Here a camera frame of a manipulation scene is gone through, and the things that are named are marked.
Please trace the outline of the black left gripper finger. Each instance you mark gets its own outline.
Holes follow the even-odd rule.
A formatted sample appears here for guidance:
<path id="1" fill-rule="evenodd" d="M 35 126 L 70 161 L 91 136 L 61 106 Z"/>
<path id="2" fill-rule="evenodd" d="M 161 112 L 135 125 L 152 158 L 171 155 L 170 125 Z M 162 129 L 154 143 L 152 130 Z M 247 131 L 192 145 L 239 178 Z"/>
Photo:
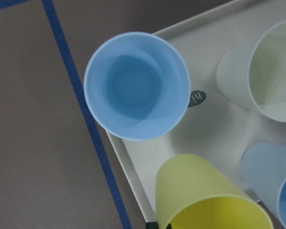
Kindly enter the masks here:
<path id="1" fill-rule="evenodd" d="M 147 222 L 145 225 L 146 229 L 158 229 L 157 222 Z"/>

